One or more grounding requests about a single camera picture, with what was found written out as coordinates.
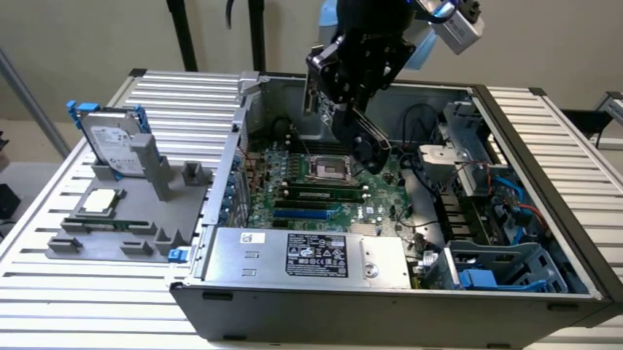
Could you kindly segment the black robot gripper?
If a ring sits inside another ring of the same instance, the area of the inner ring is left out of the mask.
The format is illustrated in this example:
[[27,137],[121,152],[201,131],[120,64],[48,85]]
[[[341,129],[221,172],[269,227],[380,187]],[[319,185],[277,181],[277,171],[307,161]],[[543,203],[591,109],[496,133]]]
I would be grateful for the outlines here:
[[337,71],[351,95],[367,96],[393,82],[415,52],[404,39],[415,12],[413,1],[337,2]]

